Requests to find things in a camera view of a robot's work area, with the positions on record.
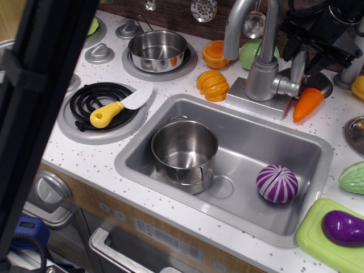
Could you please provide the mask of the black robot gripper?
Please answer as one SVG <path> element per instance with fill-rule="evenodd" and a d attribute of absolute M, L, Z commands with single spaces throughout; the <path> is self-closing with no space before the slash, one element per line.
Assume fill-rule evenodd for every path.
<path fill-rule="evenodd" d="M 363 55 L 347 33 L 349 27 L 363 18 L 362 4 L 318 4 L 305 9 L 289 4 L 288 7 L 279 27 L 288 38 L 282 57 L 291 60 L 302 45 L 315 49 L 317 53 L 305 69 L 306 76 L 335 63 L 347 68 Z"/>

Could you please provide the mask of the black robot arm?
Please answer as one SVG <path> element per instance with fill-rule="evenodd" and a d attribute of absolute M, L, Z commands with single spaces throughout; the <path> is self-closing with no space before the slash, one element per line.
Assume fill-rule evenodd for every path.
<path fill-rule="evenodd" d="M 304 9 L 297 9 L 294 1 L 288 1 L 288 6 L 279 27 L 288 38 L 283 59 L 293 58 L 301 46 L 315 49 L 317 53 L 305 68 L 306 76 L 332 64 L 348 68 L 363 55 L 347 33 L 363 18 L 363 1 L 323 1 Z"/>

